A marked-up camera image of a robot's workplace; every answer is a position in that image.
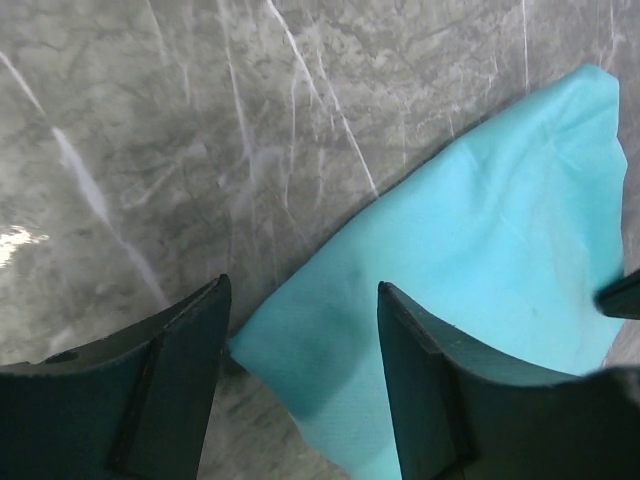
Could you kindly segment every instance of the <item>turquoise cloth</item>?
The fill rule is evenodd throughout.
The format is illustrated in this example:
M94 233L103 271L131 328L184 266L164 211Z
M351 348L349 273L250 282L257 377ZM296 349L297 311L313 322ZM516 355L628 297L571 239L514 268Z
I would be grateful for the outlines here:
M597 369L622 324L592 301L622 273L617 129L618 82L596 67L529 95L358 214L258 309L233 357L363 480L400 479L381 280L515 357Z

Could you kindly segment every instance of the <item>gray surface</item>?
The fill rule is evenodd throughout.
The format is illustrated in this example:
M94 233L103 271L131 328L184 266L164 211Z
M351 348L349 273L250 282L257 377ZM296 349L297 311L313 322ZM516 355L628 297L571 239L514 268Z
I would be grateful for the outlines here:
M2 2L0 363L221 272L238 327L376 195L583 62L621 80L638 264L640 2L273 2ZM638 338L611 361L635 362ZM223 379L216 415L201 478L339 475L255 379Z

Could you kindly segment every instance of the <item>folded cloth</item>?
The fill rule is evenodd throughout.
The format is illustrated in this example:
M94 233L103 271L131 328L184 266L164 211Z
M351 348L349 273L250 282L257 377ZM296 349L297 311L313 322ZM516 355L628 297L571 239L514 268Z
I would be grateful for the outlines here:
M584 374L621 327L618 82L581 67L456 140L363 210L253 315L233 357L353 478L400 478L377 285L510 355Z

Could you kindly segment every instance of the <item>cloth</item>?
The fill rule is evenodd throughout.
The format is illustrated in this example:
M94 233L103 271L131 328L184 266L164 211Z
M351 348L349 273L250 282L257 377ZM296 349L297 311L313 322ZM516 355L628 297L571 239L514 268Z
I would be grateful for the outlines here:
M376 323L395 283L528 362L597 369L622 321L618 82L584 66L456 140L360 212L256 311L232 356L355 479L400 479Z

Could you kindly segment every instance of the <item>black object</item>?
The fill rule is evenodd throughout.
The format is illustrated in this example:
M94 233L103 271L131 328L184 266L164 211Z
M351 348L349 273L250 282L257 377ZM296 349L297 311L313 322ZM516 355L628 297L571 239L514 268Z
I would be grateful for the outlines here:
M0 367L0 479L196 478L230 304L222 276L107 338Z
M391 284L378 326L403 480L640 478L640 369L529 364Z
M640 270L598 293L596 305L607 317L640 320Z

